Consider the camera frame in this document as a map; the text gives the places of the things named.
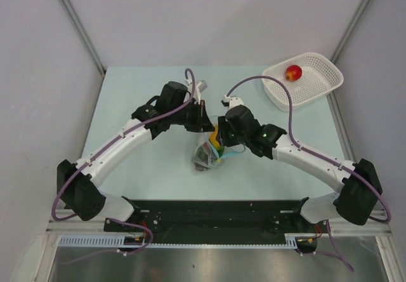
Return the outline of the red fake tomato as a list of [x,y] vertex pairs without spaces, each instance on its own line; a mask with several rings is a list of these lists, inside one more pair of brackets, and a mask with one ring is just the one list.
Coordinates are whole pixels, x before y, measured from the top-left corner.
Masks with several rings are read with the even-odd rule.
[[285,79],[287,81],[297,81],[301,78],[303,70],[298,65],[290,65],[285,70]]

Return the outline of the clear zip top bag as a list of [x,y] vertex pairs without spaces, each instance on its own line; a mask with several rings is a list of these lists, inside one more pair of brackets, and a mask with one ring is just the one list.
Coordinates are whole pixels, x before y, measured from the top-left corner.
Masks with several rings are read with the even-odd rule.
[[[216,124],[218,124],[218,116],[212,115],[209,118],[214,126]],[[209,170],[219,167],[220,165],[222,165],[225,162],[226,159],[241,155],[243,152],[246,151],[246,146],[244,146],[244,145],[236,145],[234,147],[224,147],[225,148],[224,154],[221,157],[219,157],[217,149],[215,149],[209,141],[209,136],[211,135],[211,133],[212,132],[199,133],[199,136],[197,139],[197,146],[195,148],[195,150],[198,149],[199,147],[204,148],[206,150],[206,152],[209,154],[210,163],[212,166],[212,168]]]

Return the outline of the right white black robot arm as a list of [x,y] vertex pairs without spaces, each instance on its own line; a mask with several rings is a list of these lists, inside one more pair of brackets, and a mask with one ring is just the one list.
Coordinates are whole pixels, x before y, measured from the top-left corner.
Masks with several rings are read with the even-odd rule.
[[322,220],[341,217],[365,225],[382,194],[374,165],[361,159],[338,161],[299,143],[274,124],[261,125],[244,105],[229,109],[218,118],[219,140],[227,147],[243,145],[254,155],[290,164],[328,185],[333,192],[304,198],[294,210],[293,226],[309,231]]

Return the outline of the green fake vegetable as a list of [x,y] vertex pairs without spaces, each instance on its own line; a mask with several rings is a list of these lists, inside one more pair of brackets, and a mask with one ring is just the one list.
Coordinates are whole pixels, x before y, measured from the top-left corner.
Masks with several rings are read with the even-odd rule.
[[217,148],[217,152],[219,157],[221,157],[224,154],[225,148],[224,147],[219,147]]

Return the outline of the yellow fake fruit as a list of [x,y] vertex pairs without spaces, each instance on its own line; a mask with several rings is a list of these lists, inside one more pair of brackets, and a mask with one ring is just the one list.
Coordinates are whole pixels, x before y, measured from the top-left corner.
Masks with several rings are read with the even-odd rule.
[[221,142],[219,141],[219,127],[217,124],[214,126],[214,131],[209,136],[209,141],[215,149],[221,148]]

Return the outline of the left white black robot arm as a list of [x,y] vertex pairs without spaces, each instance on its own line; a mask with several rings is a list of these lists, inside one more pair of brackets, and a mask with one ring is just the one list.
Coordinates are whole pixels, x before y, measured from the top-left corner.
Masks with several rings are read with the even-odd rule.
[[57,167],[57,200],[73,211],[73,217],[89,221],[96,216],[117,220],[127,231],[140,223],[137,207],[124,196],[114,196],[99,188],[105,179],[129,155],[153,141],[172,125],[183,126],[192,133],[214,130],[201,93],[205,81],[187,80],[186,84],[170,81],[160,93],[139,106],[120,131],[90,155]]

